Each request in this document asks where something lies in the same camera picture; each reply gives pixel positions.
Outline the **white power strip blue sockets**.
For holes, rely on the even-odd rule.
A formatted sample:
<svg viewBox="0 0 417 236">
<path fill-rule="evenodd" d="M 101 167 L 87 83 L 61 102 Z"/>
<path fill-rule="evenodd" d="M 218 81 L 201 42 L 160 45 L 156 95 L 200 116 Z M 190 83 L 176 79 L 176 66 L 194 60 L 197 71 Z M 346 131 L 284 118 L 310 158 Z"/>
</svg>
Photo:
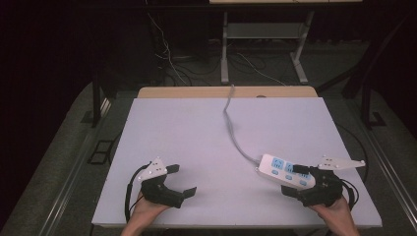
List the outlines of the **white power strip blue sockets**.
<svg viewBox="0 0 417 236">
<path fill-rule="evenodd" d="M 311 174 L 297 173 L 293 170 L 293 167 L 294 165 L 289 161 L 264 154 L 256 171 L 260 176 L 281 186 L 297 190 L 310 189 L 316 185 L 316 180 Z"/>
</svg>

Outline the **black metal stand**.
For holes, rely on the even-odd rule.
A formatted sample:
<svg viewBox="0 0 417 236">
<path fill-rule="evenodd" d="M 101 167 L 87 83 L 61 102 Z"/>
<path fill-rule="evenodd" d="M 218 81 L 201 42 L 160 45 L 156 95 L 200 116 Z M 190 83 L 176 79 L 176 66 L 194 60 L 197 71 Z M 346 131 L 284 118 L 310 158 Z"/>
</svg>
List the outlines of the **black metal stand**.
<svg viewBox="0 0 417 236">
<path fill-rule="evenodd" d="M 111 98 L 114 96 L 113 80 L 110 76 L 110 71 L 105 68 L 102 70 L 96 70 L 91 76 L 91 89 L 92 89 L 92 111 L 86 113 L 83 118 L 83 123 L 90 123 L 95 128 L 102 115 L 102 104 L 105 98 Z"/>
<path fill-rule="evenodd" d="M 371 91 L 372 81 L 367 80 L 362 86 L 361 121 L 368 130 L 387 124 L 379 112 L 371 111 Z"/>
</svg>

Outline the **person's left hand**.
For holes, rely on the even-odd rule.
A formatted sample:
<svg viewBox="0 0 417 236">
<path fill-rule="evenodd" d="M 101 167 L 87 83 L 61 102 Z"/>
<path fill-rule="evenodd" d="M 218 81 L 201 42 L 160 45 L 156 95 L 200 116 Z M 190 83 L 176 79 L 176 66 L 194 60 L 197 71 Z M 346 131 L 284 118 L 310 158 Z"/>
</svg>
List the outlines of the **person's left hand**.
<svg viewBox="0 0 417 236">
<path fill-rule="evenodd" d="M 167 209 L 168 206 L 149 202 L 142 193 L 139 193 L 130 221 L 138 225 L 149 226 Z"/>
</svg>

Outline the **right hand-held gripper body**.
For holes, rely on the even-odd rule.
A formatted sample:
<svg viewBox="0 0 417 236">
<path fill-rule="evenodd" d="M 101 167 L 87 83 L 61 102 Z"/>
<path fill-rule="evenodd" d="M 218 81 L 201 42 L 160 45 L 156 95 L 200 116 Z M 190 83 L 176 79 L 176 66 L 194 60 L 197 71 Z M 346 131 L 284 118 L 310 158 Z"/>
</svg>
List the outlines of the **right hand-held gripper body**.
<svg viewBox="0 0 417 236">
<path fill-rule="evenodd" d="M 336 200 L 342 197 L 343 189 L 346 189 L 349 207 L 359 200 L 357 189 L 348 181 L 342 180 L 334 174 L 334 170 L 364 167 L 364 160 L 351 160 L 335 157 L 323 157 L 317 166 L 310 166 L 310 173 L 316 180 L 313 188 L 299 191 L 298 200 L 304 207 L 325 205 L 330 207 Z"/>
</svg>

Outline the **white metal desk frame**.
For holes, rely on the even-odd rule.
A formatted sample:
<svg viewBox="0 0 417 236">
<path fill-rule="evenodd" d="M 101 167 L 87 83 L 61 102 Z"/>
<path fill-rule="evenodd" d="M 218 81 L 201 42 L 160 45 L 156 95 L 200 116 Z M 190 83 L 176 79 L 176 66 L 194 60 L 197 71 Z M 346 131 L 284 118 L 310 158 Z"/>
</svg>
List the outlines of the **white metal desk frame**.
<svg viewBox="0 0 417 236">
<path fill-rule="evenodd" d="M 221 82 L 229 83 L 228 53 L 229 39 L 296 39 L 297 47 L 290 52 L 290 60 L 302 85 L 308 83 L 300 57 L 318 7 L 335 7 L 337 4 L 357 4 L 362 0 L 209 0 L 212 6 L 243 7 L 246 10 L 273 10 L 284 7 L 304 11 L 303 20 L 278 23 L 230 23 L 231 10 L 223 11 L 222 41 L 220 57 Z"/>
</svg>

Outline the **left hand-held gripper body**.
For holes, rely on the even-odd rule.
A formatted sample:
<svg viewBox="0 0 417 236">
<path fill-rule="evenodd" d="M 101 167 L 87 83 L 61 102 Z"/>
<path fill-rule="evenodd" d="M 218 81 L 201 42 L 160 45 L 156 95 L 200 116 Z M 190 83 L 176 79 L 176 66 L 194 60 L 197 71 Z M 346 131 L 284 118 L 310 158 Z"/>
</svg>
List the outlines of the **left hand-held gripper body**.
<svg viewBox="0 0 417 236">
<path fill-rule="evenodd" d="M 162 159 L 157 157 L 140 174 L 141 192 L 146 200 L 155 204 L 180 208 L 184 202 L 183 193 L 173 191 L 164 182 L 169 175 Z"/>
</svg>

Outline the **aluminium rail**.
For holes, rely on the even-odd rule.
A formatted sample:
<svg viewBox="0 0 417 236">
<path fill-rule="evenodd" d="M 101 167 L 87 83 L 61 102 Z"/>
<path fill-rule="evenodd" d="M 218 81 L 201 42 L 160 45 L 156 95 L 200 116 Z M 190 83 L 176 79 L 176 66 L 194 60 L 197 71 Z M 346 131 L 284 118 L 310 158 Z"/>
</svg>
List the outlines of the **aluminium rail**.
<svg viewBox="0 0 417 236">
<path fill-rule="evenodd" d="M 417 235 L 417 140 L 384 101 L 371 104 L 370 128 L 360 119 L 359 104 L 347 105 Z"/>
<path fill-rule="evenodd" d="M 77 100 L 45 154 L 42 195 L 45 216 L 36 236 L 53 236 L 75 190 L 101 122 L 93 125 L 93 108 L 89 101 Z"/>
</svg>

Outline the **person's right hand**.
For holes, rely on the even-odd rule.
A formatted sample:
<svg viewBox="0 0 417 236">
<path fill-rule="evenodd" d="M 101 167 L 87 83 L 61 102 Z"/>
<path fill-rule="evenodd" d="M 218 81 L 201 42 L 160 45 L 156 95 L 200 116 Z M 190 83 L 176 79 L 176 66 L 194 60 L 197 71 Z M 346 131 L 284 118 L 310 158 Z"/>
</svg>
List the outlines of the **person's right hand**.
<svg viewBox="0 0 417 236">
<path fill-rule="evenodd" d="M 311 210 L 315 211 L 333 231 L 341 230 L 348 225 L 354 224 L 349 205 L 344 197 L 336 200 L 331 206 L 311 206 Z"/>
</svg>

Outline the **black rectangular floor frame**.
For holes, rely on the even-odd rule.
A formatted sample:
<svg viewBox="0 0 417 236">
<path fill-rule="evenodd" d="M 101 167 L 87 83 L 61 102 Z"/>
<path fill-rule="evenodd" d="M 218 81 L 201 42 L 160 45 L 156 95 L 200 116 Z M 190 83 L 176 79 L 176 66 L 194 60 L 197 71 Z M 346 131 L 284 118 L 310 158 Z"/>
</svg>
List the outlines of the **black rectangular floor frame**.
<svg viewBox="0 0 417 236">
<path fill-rule="evenodd" d="M 92 154 L 88 158 L 88 164 L 103 165 L 111 163 L 111 152 L 114 142 L 111 140 L 100 140 L 97 142 Z"/>
</svg>

